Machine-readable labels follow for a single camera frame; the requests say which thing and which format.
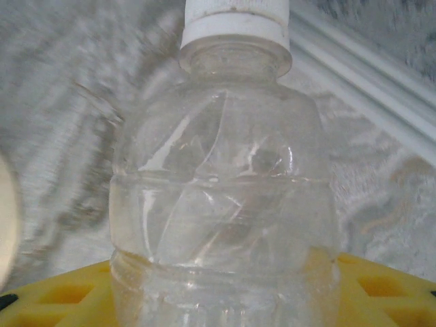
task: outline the bottle neck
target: bottle neck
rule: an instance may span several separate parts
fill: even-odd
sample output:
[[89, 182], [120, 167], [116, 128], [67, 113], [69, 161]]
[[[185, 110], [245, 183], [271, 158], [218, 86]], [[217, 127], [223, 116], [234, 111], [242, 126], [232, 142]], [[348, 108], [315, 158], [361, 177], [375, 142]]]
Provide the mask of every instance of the bottle neck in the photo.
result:
[[206, 79], [261, 80], [278, 78], [276, 56], [263, 48], [226, 43], [199, 49], [191, 59], [191, 76]]

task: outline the gray fabric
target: gray fabric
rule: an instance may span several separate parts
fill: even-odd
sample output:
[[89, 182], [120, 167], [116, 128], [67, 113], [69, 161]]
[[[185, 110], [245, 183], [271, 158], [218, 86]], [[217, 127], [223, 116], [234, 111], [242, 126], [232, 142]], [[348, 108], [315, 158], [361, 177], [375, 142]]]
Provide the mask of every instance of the gray fabric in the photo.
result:
[[[307, 1], [435, 80], [436, 1]], [[177, 0], [0, 3], [0, 148], [25, 227], [7, 288], [110, 257], [113, 144], [131, 108], [183, 79], [182, 28]], [[297, 67], [282, 82], [320, 107], [344, 251], [436, 280], [434, 169]]]

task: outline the water bottle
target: water bottle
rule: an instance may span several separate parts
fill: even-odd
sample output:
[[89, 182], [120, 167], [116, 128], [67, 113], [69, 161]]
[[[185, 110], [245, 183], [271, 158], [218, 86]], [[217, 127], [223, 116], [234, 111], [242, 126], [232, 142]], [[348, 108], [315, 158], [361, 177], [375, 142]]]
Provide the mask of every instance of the water bottle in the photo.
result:
[[338, 227], [312, 99], [290, 69], [289, 0], [187, 0], [189, 74], [115, 150], [111, 259], [122, 327], [325, 327]]

